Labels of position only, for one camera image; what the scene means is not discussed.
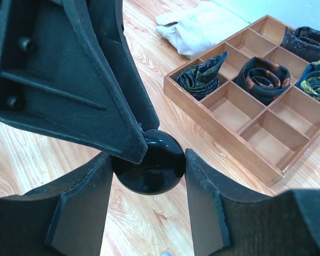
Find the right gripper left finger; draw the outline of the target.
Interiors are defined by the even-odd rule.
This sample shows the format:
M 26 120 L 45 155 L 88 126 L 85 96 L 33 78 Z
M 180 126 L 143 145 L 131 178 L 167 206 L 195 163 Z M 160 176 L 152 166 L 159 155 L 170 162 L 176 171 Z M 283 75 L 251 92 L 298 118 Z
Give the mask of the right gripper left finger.
M 0 255 L 99 255 L 113 171 L 108 154 L 24 195 L 0 197 Z

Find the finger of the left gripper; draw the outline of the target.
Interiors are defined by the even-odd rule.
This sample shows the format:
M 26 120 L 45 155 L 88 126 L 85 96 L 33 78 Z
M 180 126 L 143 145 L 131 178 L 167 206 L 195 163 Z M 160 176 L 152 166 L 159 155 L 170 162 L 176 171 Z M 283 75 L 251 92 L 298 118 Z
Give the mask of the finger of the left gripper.
M 0 122 L 140 163 L 159 119 L 122 1 L 0 1 Z

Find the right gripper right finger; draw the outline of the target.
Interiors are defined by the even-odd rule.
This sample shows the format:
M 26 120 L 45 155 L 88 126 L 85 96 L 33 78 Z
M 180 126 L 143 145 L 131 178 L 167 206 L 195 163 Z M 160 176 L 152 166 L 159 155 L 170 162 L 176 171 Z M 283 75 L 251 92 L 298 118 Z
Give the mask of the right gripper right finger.
M 320 255 L 320 189 L 271 197 L 185 156 L 195 255 Z

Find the black earbud case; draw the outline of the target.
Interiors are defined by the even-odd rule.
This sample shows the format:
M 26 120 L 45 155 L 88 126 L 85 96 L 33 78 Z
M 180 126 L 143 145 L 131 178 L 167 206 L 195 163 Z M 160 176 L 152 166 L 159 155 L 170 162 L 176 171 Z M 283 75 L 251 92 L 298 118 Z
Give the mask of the black earbud case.
M 159 195 L 174 188 L 186 171 L 183 148 L 160 130 L 145 132 L 148 150 L 139 164 L 114 157 L 112 168 L 129 190 L 142 195 Z

